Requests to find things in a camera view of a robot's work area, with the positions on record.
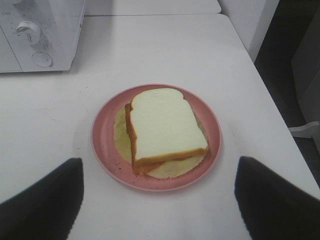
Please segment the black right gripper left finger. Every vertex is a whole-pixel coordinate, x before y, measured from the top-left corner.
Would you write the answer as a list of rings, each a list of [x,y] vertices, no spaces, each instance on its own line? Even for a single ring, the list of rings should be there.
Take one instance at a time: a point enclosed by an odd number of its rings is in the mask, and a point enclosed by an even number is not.
[[[70,158],[0,204],[2,240],[66,240],[83,201],[83,162]]]

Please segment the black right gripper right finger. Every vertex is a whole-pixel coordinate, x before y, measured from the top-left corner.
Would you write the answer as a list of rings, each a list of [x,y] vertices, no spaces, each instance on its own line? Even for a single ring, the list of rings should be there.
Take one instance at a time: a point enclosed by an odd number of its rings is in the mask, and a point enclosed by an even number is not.
[[[253,240],[318,240],[320,201],[253,157],[239,159],[234,195]]]

